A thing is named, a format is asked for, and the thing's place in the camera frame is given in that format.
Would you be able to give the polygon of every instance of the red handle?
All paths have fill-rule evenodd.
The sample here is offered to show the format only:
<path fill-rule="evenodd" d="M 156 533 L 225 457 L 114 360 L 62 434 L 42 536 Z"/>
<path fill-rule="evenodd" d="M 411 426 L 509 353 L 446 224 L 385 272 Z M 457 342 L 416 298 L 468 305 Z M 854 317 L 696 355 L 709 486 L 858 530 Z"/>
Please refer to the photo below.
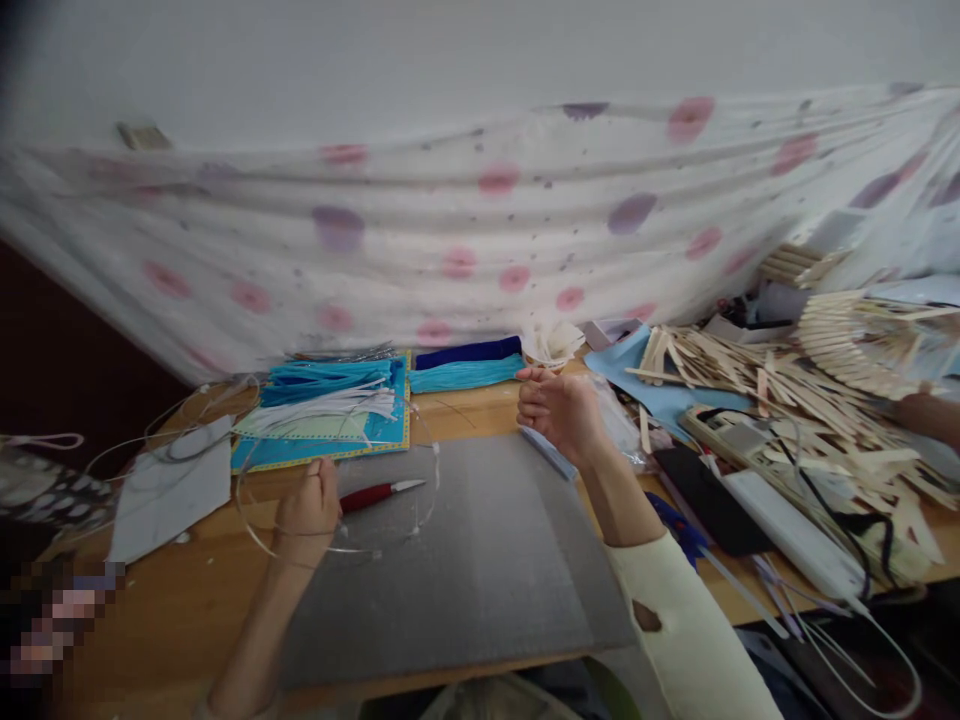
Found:
<path fill-rule="evenodd" d="M 390 483 L 374 485 L 364 490 L 357 490 L 355 493 L 344 495 L 340 498 L 340 509 L 343 514 L 363 510 L 364 508 L 376 505 L 381 500 L 386 500 L 393 494 L 390 490 Z"/>

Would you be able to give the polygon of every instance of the blue fringe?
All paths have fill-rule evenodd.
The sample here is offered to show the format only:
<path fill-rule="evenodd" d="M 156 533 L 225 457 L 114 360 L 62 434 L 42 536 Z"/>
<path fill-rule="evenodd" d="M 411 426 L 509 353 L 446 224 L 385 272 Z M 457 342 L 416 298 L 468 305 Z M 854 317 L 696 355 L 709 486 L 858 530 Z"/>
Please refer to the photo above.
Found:
<path fill-rule="evenodd" d="M 439 365 L 410 373 L 410 390 L 415 393 L 467 390 L 511 380 L 523 370 L 523 358 L 511 355 L 502 360 L 480 360 Z"/>
<path fill-rule="evenodd" d="M 390 381 L 391 360 L 360 363 L 293 362 L 270 368 L 270 385 L 260 391 L 260 405 L 276 407 L 376 380 Z"/>

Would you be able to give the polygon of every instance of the white sleeve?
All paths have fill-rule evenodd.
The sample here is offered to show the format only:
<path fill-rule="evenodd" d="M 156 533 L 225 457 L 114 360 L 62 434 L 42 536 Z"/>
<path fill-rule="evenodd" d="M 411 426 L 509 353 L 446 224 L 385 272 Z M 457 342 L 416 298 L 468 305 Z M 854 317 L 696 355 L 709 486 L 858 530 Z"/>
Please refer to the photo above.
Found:
<path fill-rule="evenodd" d="M 634 627 L 677 720 L 782 720 L 720 606 L 669 533 L 607 553 L 627 597 L 660 618 L 660 630 L 644 631 L 636 618 Z"/>

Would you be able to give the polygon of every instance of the purple spot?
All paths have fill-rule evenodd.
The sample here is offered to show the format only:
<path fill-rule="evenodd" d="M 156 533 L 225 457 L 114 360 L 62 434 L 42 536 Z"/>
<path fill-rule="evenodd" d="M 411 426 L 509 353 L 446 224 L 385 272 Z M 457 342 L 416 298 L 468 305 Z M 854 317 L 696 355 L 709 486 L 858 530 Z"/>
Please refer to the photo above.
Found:
<path fill-rule="evenodd" d="M 593 120 L 610 107 L 610 103 L 572 103 L 563 106 L 563 114 L 574 121 Z"/>
<path fill-rule="evenodd" d="M 903 97 L 904 95 L 913 95 L 915 92 L 920 92 L 923 88 L 923 83 L 895 82 L 887 86 L 887 92 L 894 97 Z"/>
<path fill-rule="evenodd" d="M 893 192 L 894 188 L 899 184 L 900 176 L 896 173 L 881 175 L 875 180 L 870 181 L 867 186 L 860 191 L 860 194 L 850 201 L 850 207 L 861 210 L 872 210 L 882 203 L 887 195 Z"/>
<path fill-rule="evenodd" d="M 930 201 L 930 207 L 949 205 L 957 200 L 960 200 L 960 173 L 954 175 L 950 179 L 950 182 L 943 186 L 937 192 L 937 194 L 933 196 L 933 200 Z"/>
<path fill-rule="evenodd" d="M 366 225 L 363 218 L 352 210 L 320 205 L 313 209 L 313 222 L 320 242 L 333 252 L 356 252 L 363 241 Z"/>
<path fill-rule="evenodd" d="M 657 204 L 657 196 L 652 193 L 637 193 L 614 208 L 607 218 L 607 227 L 613 235 L 632 235 Z"/>

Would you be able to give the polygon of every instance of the black phone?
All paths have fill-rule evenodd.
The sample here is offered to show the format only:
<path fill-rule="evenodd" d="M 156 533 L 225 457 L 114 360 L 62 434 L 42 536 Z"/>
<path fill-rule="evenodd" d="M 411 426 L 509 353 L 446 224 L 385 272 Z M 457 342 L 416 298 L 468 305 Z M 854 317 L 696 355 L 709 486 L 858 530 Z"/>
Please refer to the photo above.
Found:
<path fill-rule="evenodd" d="M 703 528 L 731 557 L 746 557 L 774 549 L 773 542 L 717 480 L 700 456 L 677 445 L 655 450 L 653 457 L 683 496 Z"/>

